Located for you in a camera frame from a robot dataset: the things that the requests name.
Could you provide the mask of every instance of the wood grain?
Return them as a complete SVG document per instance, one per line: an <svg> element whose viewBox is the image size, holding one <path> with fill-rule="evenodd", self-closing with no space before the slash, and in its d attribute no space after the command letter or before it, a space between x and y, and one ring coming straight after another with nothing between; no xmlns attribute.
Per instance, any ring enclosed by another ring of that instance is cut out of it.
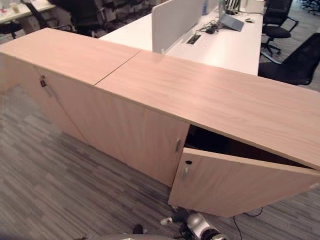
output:
<svg viewBox="0 0 320 240"><path fill-rule="evenodd" d="M95 86L320 170L317 92L146 51Z"/></svg>
<svg viewBox="0 0 320 240"><path fill-rule="evenodd" d="M89 145L171 187L189 124L37 69Z"/></svg>
<svg viewBox="0 0 320 240"><path fill-rule="evenodd" d="M228 218L319 183L317 170L184 148L168 203Z"/></svg>
<svg viewBox="0 0 320 240"><path fill-rule="evenodd" d="M36 69L45 76L47 84L55 92L57 101L88 144L124 162L114 130L107 121L108 118L112 118L112 113L104 111L106 102L94 101L97 91L88 84L58 73L40 67Z"/></svg>
<svg viewBox="0 0 320 240"><path fill-rule="evenodd" d="M104 109L126 163L171 187L190 125L101 91L96 96L108 104Z"/></svg>
<svg viewBox="0 0 320 240"><path fill-rule="evenodd" d="M92 85L139 51L51 28L0 45L0 53Z"/></svg>
<svg viewBox="0 0 320 240"><path fill-rule="evenodd" d="M53 95L49 96L45 89L41 87L40 74L36 71L34 66L10 56L3 57L8 77L21 83L32 98L39 104L45 115L47 115L63 132L86 143L87 141L78 131L71 119L66 115L64 109L56 101L55 97Z"/></svg>
<svg viewBox="0 0 320 240"><path fill-rule="evenodd" d="M10 72L6 71L5 55L0 53L0 92L4 93L18 84Z"/></svg>

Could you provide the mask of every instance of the chair backrest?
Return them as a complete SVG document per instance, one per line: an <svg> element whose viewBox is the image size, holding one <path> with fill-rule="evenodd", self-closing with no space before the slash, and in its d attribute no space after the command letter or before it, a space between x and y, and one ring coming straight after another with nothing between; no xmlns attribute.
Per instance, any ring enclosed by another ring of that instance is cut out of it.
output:
<svg viewBox="0 0 320 240"><path fill-rule="evenodd" d="M38 12L38 10L34 7L34 5L31 2L27 2L24 0L21 0L21 2L27 6L27 8L32 13L32 15L38 21L40 29L50 28L50 26L47 23L47 21L45 20L45 18L42 16L42 14L40 12Z"/></svg>
<svg viewBox="0 0 320 240"><path fill-rule="evenodd" d="M70 12L73 18L83 19L96 16L98 10L103 6L101 0L48 0L67 12Z"/></svg>
<svg viewBox="0 0 320 240"><path fill-rule="evenodd" d="M282 25L288 17L293 0L269 0L264 13L266 18L281 19Z"/></svg>
<svg viewBox="0 0 320 240"><path fill-rule="evenodd" d="M305 83L312 81L320 62L320 33L316 32L283 61L283 65L296 73Z"/></svg>

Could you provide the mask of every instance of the black cable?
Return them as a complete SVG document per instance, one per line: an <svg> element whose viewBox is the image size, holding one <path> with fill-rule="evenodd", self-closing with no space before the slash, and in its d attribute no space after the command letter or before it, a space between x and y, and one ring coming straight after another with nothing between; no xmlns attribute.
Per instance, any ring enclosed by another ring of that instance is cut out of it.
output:
<svg viewBox="0 0 320 240"><path fill-rule="evenodd" d="M233 219L234 225L236 226L236 228L237 228L238 231L239 231L240 239L243 240L243 239L242 239L242 234L241 234L240 228L238 227L238 225L237 225L237 223L236 223L236 216L233 216L232 219Z"/></svg>
<svg viewBox="0 0 320 240"><path fill-rule="evenodd" d="M258 217L259 215L261 215L263 210L264 210L264 208L263 208L263 206L262 206L262 207L261 207L261 211L260 211L258 214L251 215L251 214L246 213L246 212L244 212L243 214L244 214L244 215L247 215L247 216L249 216L249 217L255 218L255 217ZM239 231L240 239L243 240L242 234L241 234L241 231L240 231L240 228L238 227L238 224L237 224L237 222L236 222L236 216L233 216L232 219L233 219L234 225L236 226L236 228L237 228L238 231Z"/></svg>
<svg viewBox="0 0 320 240"><path fill-rule="evenodd" d="M244 214L244 215L247 215L247 216L249 216L249 217L254 217L254 218L255 218L255 217L258 217L259 215L261 215L263 210L264 210L264 208L261 207L260 212L259 212L258 214L255 214L255 215L250 215L249 213L246 213L246 212L244 212L243 214Z"/></svg>

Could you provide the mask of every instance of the open cabinet door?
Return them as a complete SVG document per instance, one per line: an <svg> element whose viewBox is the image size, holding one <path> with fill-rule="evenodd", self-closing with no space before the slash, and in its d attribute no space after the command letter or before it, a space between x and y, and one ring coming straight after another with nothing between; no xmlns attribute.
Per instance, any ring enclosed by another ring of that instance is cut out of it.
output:
<svg viewBox="0 0 320 240"><path fill-rule="evenodd" d="M317 170L184 148L168 203L228 218L319 182Z"/></svg>

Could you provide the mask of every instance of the laptop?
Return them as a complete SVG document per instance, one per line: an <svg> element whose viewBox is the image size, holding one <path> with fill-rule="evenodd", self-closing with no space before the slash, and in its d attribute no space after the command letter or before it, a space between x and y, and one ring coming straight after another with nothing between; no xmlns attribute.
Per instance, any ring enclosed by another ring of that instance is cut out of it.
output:
<svg viewBox="0 0 320 240"><path fill-rule="evenodd" d="M226 26L230 29L241 32L244 22L235 19L226 14L226 0L219 0L219 21L220 25Z"/></svg>

